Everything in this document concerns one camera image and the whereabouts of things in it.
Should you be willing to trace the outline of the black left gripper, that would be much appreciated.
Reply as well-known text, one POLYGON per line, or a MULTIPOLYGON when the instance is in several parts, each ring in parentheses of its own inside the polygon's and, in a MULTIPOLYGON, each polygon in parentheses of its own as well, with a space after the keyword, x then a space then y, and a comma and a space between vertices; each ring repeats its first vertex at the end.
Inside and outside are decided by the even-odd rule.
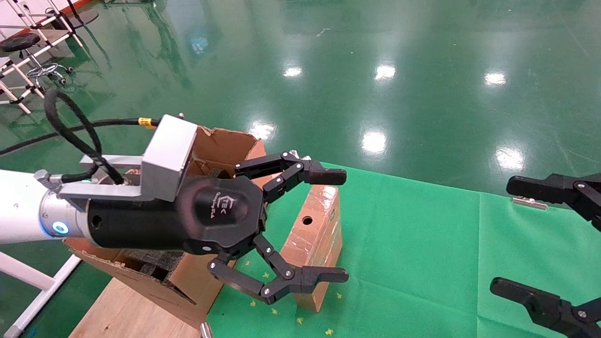
POLYGON ((347 171, 283 152, 236 163, 234 173, 242 177, 188 177, 172 202, 91 200, 90 241, 103 248, 219 253, 208 263, 212 276, 268 305, 290 293, 311 294, 322 282, 347 282, 343 268, 290 265, 260 235, 265 228, 264 202, 273 203, 300 183, 343 185, 347 171), (251 181, 272 175, 262 189, 251 181), (269 283, 228 265, 225 254, 242 257, 253 249, 276 274, 269 283))

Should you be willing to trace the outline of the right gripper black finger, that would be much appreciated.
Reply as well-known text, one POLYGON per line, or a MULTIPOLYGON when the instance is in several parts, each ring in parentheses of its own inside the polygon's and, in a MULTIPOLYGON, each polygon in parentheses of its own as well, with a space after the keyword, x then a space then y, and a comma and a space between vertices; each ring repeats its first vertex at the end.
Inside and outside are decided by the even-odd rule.
POLYGON ((490 291, 498 297, 521 304, 536 325, 558 332, 567 338, 599 338, 601 299, 595 298, 579 306, 560 296, 496 277, 490 291))
POLYGON ((601 174, 573 177, 551 174, 545 179, 524 176, 509 178, 506 191, 510 195, 551 204, 565 204, 592 226, 601 229, 601 174))

